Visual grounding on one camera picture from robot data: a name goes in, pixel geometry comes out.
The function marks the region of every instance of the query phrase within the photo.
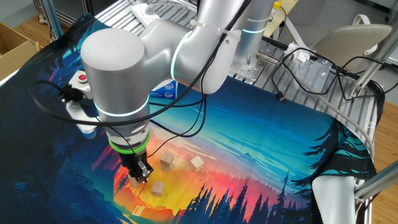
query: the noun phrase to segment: wooden block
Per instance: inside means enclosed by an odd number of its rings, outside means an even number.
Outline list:
[[[203,162],[202,159],[200,159],[199,156],[196,156],[195,158],[191,159],[190,166],[195,172],[202,169],[204,165],[205,163]]]
[[[164,189],[163,182],[154,182],[150,192],[152,193],[153,196],[161,197],[163,196],[163,189]]]
[[[139,185],[139,182],[135,178],[131,177],[130,174],[127,175],[127,179],[129,180],[132,187],[137,187]]]
[[[172,167],[174,161],[174,154],[169,152],[163,152],[162,158],[160,159],[160,164],[164,167]]]
[[[162,171],[166,171],[166,172],[171,172],[173,170],[173,166],[172,167],[166,167],[162,165]]]

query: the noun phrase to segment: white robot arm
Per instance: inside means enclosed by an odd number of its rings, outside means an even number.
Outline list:
[[[81,59],[99,116],[87,117],[72,102],[67,104],[69,114],[73,119],[97,119],[104,123],[143,118],[150,114],[150,91],[170,78],[187,86],[194,84],[193,88],[204,94],[216,92],[233,63],[254,2],[273,5],[270,0],[202,0],[198,20],[192,21],[196,25],[193,30],[157,20],[150,23],[140,37],[119,29],[104,29],[90,35],[82,45]],[[264,18],[271,9],[264,9],[263,13],[267,14]],[[104,127],[110,145],[121,156],[122,165],[139,182],[146,182],[153,171],[146,159],[150,138],[148,123],[146,119]],[[93,126],[80,124],[79,128],[86,136],[93,137],[90,134],[90,130],[95,130]]]

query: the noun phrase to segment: white cable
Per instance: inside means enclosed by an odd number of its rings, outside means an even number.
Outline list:
[[[290,73],[291,75],[295,76],[293,73],[291,73],[289,71],[289,69],[287,69],[285,67],[285,65],[283,64],[283,68],[287,73]],[[299,77],[295,76],[296,79],[300,82],[301,85],[303,85],[308,91],[311,92],[315,92],[315,90],[313,90],[311,87],[309,87],[305,82],[303,82],[301,79],[299,79]],[[373,146],[373,142],[372,139],[368,136],[368,134],[366,133],[366,131],[355,121],[353,121],[349,116],[345,115],[343,112],[341,112],[339,109],[335,108],[329,101],[327,101],[324,97],[322,97],[321,95],[316,95],[316,97],[322,101],[324,104],[326,104],[330,109],[332,109],[333,111],[335,111],[338,115],[340,115],[341,117],[343,117],[345,120],[347,120],[349,123],[351,123],[355,128],[357,128],[359,130],[359,132],[365,137],[365,146],[367,146],[367,149],[369,151],[369,154],[371,155],[371,159],[372,161],[374,161],[374,146]]]

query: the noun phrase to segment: button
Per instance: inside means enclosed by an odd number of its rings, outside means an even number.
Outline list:
[[[87,75],[79,75],[79,82],[86,83],[87,82]]]

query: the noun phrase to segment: wooden floor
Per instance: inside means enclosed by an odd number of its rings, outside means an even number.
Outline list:
[[[61,28],[64,33],[68,30],[65,26],[61,26]],[[39,23],[39,16],[25,21],[23,24],[16,27],[16,30],[34,42],[40,43],[42,47],[51,43],[49,26]]]
[[[49,27],[39,23],[39,17],[33,17],[16,28],[41,46],[50,43]],[[384,113],[376,130],[377,171],[398,160],[398,106],[386,102]],[[373,203],[372,223],[398,223],[398,184],[381,192]]]

